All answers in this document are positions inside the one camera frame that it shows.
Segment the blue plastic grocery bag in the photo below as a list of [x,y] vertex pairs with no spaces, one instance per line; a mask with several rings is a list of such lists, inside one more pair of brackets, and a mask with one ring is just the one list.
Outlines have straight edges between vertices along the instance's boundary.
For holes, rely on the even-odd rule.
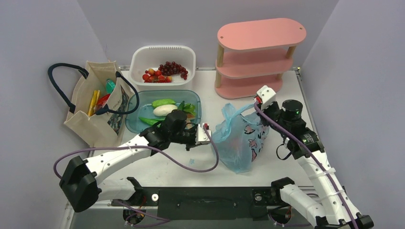
[[236,174],[251,170],[252,162],[263,150],[269,134],[269,127],[263,125],[256,112],[243,115],[249,109],[254,109],[254,105],[236,109],[227,103],[222,108],[224,121],[216,125],[212,133],[219,160]]

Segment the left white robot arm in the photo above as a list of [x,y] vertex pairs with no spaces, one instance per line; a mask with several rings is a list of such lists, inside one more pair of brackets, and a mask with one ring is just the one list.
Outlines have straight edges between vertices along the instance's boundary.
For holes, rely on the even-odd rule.
[[104,153],[82,159],[73,157],[61,176],[59,186],[75,212],[82,212],[102,200],[125,200],[137,205],[142,200],[142,187],[134,178],[109,180],[108,177],[140,159],[167,149],[171,143],[186,150],[208,140],[207,124],[191,124],[184,111],[175,110],[163,121],[144,129],[119,147],[103,147]]

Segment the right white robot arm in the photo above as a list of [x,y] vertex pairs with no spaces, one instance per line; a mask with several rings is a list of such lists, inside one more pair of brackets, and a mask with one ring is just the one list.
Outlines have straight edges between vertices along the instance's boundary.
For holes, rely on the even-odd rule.
[[322,142],[302,119],[302,103],[286,100],[282,106],[277,102],[267,108],[260,103],[254,106],[263,124],[281,135],[290,156],[303,168],[320,199],[319,202],[313,200],[291,178],[285,177],[271,183],[272,202],[289,204],[315,229],[373,228],[372,218],[362,214],[350,201]]

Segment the beige canvas tote bag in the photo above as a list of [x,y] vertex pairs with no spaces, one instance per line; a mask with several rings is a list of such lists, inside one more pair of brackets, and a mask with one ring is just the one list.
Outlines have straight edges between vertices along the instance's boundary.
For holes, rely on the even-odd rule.
[[[71,97],[57,85],[53,71],[57,67],[72,68],[81,74]],[[64,125],[90,147],[118,146],[123,137],[123,123],[130,108],[129,100],[136,95],[135,87],[123,77],[116,62],[87,62],[83,68],[56,63],[47,71],[49,80],[68,106]]]

